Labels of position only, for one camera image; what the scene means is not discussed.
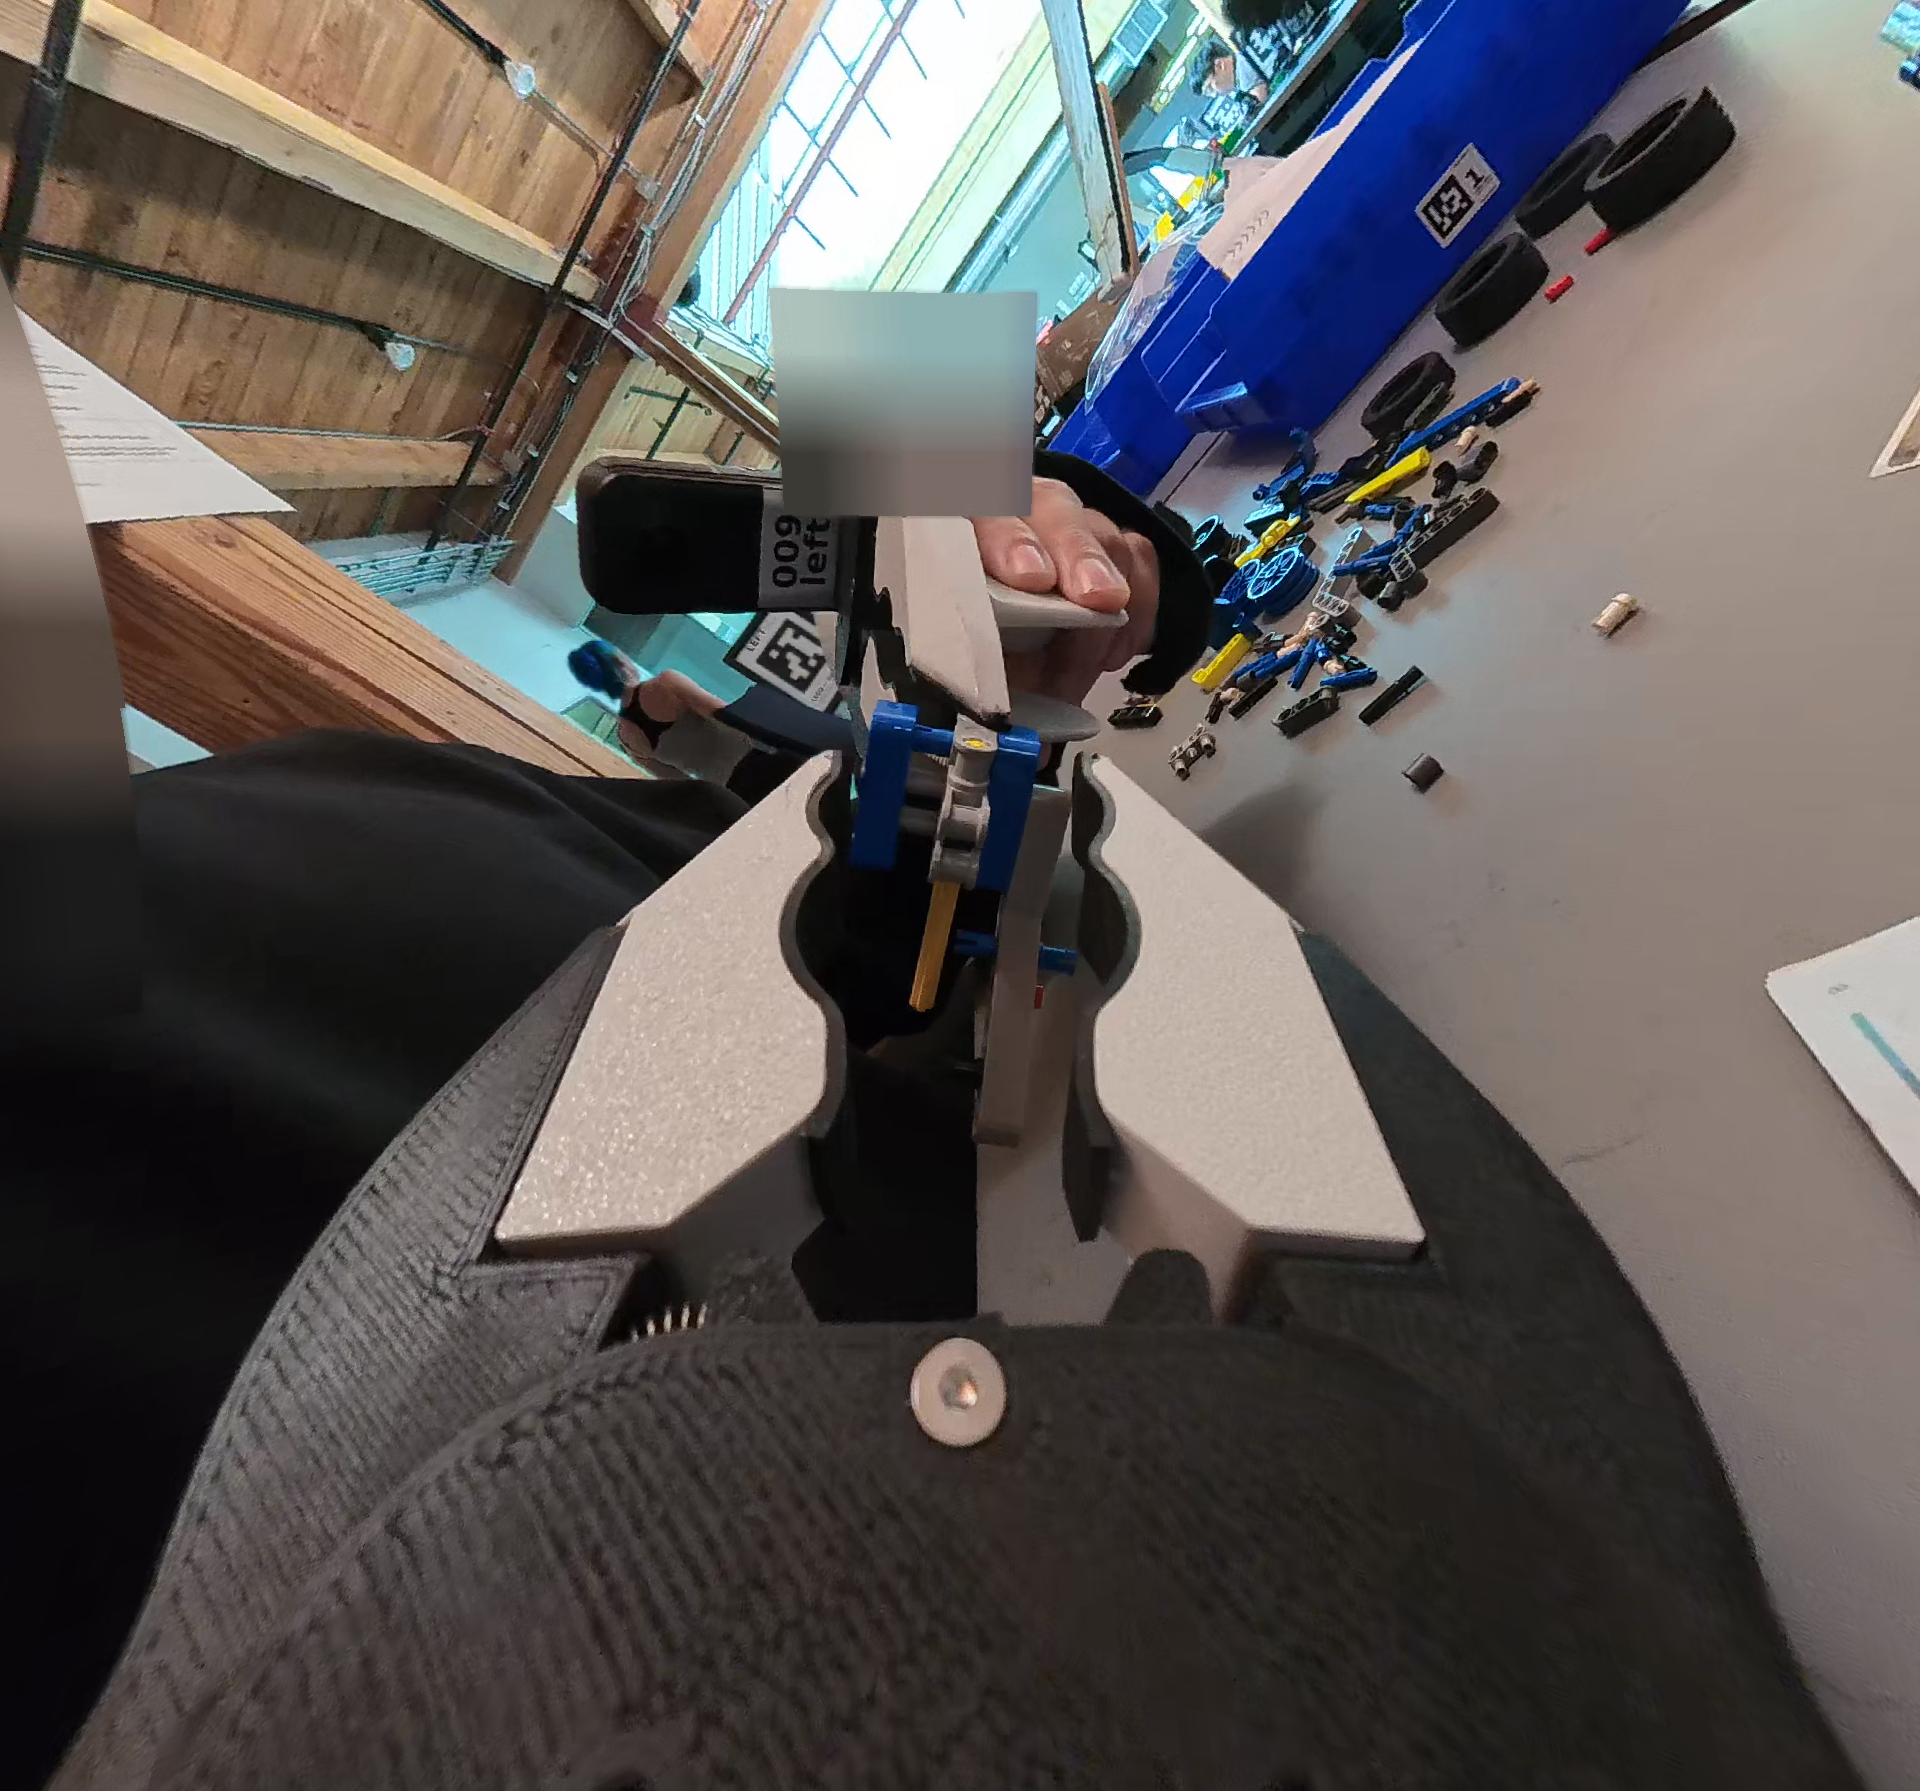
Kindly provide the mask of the lego instruction booklet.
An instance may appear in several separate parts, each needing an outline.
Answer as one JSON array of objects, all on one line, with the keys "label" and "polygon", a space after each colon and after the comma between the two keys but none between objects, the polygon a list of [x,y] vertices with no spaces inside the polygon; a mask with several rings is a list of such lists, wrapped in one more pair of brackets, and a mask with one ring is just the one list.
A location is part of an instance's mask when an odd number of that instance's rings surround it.
[{"label": "lego instruction booklet", "polygon": [[1766,993],[1918,1193],[1918,918],[1774,969]]}]

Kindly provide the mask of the blue plastic bin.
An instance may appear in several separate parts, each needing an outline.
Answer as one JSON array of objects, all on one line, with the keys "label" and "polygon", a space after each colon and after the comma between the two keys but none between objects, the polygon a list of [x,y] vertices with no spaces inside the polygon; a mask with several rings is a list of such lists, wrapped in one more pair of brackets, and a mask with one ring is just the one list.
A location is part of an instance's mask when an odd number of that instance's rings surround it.
[{"label": "blue plastic bin", "polygon": [[1687,6],[1415,4],[1420,50],[1253,264],[1185,273],[1051,452],[1143,497],[1201,431],[1319,430]]}]

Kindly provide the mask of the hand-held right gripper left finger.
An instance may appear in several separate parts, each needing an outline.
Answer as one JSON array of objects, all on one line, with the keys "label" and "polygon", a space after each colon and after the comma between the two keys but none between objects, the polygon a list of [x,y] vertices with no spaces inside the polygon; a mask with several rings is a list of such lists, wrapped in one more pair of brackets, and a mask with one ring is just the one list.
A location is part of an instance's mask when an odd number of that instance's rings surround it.
[{"label": "hand-held right gripper left finger", "polygon": [[640,1250],[687,1289],[791,1261],[847,1094],[845,1024],[798,947],[828,871],[815,756],[633,907],[496,1226],[503,1250]]}]

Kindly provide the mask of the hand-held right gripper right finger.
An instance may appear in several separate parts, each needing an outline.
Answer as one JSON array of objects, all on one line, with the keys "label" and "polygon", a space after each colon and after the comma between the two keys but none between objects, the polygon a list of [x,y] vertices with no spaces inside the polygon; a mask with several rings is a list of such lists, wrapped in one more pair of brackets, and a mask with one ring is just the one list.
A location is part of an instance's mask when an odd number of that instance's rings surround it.
[{"label": "hand-held right gripper right finger", "polygon": [[1291,917],[1100,753],[1072,768],[1086,1000],[1077,1229],[1193,1256],[1233,1314],[1271,1254],[1400,1265],[1427,1231]]}]

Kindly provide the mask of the black rubber lego tire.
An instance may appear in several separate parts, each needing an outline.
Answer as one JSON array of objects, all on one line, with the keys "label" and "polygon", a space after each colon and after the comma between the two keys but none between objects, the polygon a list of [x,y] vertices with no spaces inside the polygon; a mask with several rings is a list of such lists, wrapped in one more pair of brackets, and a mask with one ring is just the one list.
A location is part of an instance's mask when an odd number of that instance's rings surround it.
[{"label": "black rubber lego tire", "polygon": [[1616,140],[1602,129],[1567,147],[1516,204],[1516,225],[1531,238],[1542,239],[1572,221],[1589,204],[1591,177],[1613,149]]},{"label": "black rubber lego tire", "polygon": [[1361,407],[1360,422],[1372,444],[1399,444],[1430,422],[1456,385],[1454,365],[1427,351],[1399,368]]},{"label": "black rubber lego tire", "polygon": [[1484,244],[1436,293],[1432,314],[1461,348],[1485,343],[1547,287],[1550,262],[1532,235],[1509,230]]},{"label": "black rubber lego tire", "polygon": [[1715,88],[1675,96],[1596,164],[1589,204],[1602,230],[1621,235],[1687,193],[1735,142],[1736,125]]}]

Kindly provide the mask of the grey and blue lego assembly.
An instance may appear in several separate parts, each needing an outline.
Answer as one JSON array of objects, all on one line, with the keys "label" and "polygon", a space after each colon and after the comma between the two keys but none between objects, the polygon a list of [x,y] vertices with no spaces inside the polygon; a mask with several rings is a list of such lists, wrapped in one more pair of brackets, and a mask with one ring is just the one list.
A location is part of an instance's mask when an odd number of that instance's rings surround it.
[{"label": "grey and blue lego assembly", "polygon": [[936,1009],[948,964],[982,964],[974,1016],[979,1088],[974,1139],[1014,1149],[1025,1135],[1040,1054],[1044,984],[1072,976],[1074,952],[1044,943],[1044,910],[1066,839],[1071,798],[1044,779],[1057,747],[1023,724],[959,715],[924,723],[878,702],[855,786],[847,863],[926,877],[924,930],[907,1006]]}]

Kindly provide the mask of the pile of lego pieces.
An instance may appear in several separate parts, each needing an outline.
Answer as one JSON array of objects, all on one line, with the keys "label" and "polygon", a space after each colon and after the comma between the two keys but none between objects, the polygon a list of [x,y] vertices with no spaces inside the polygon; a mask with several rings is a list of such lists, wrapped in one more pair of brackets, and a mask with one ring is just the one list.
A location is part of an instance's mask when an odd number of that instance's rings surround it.
[{"label": "pile of lego pieces", "polygon": [[1268,702],[1276,732],[1295,740],[1399,677],[1384,681],[1369,661],[1367,628],[1422,597],[1438,562],[1493,518],[1493,433],[1538,394],[1538,380],[1505,378],[1450,396],[1399,444],[1372,444],[1361,428],[1361,448],[1330,469],[1300,433],[1291,464],[1254,488],[1242,531],[1197,531],[1212,607],[1189,679],[1207,705],[1167,751],[1175,779],[1212,762],[1226,723]]}]

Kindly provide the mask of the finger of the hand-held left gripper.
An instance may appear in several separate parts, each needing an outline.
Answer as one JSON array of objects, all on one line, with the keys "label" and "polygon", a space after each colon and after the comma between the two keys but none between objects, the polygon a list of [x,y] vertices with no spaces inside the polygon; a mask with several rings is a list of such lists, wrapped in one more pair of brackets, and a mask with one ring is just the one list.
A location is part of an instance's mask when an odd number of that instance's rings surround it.
[{"label": "finger of the hand-held left gripper", "polygon": [[1008,712],[1010,687],[986,568],[962,516],[882,516],[878,586],[904,664],[962,712]]}]

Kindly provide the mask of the white printed paper sheet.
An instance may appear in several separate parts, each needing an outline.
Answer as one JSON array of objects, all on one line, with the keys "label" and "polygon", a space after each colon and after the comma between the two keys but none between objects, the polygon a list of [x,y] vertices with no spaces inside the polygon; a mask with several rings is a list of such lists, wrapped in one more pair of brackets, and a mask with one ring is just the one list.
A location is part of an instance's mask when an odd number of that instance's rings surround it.
[{"label": "white printed paper sheet", "polygon": [[21,327],[88,526],[292,511],[31,316]]}]

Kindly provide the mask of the person's black sweater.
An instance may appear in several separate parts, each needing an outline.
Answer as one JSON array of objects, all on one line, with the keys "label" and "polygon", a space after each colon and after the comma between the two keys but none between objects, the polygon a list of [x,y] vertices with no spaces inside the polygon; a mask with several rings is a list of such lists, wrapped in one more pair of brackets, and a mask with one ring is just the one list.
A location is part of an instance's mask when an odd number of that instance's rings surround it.
[{"label": "person's black sweater", "polygon": [[744,803],[305,732],[133,781],[139,1009],[5,1047],[5,1786],[118,1659],[204,1434],[371,1161]]}]

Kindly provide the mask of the person's left hand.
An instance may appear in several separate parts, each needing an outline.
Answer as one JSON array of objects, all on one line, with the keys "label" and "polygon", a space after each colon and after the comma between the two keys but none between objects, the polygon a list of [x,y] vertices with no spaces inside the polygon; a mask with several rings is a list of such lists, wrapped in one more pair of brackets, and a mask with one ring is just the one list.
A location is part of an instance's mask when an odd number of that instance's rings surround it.
[{"label": "person's left hand", "polygon": [[1021,513],[972,520],[988,578],[1077,609],[1151,628],[1160,614],[1160,556],[1138,531],[1117,525],[1080,495],[1033,478]]}]

